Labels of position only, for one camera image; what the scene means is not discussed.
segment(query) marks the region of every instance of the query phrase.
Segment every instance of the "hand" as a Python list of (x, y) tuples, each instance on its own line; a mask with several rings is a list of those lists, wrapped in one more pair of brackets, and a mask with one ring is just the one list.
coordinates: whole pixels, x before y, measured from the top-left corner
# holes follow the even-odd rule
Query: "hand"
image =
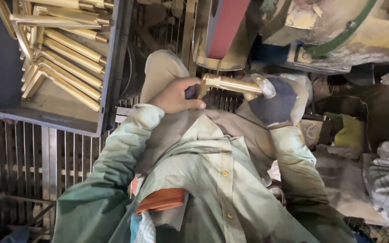
[(178, 113), (187, 109), (204, 109), (207, 104), (200, 99), (185, 99), (185, 90), (200, 84), (195, 77), (179, 78), (168, 84), (147, 103), (161, 108), (165, 113)]
[(281, 78), (273, 77), (268, 80), (276, 89), (276, 96), (271, 99), (260, 96), (250, 100), (251, 111), (270, 130), (293, 125), (290, 112), (296, 102), (294, 89)]

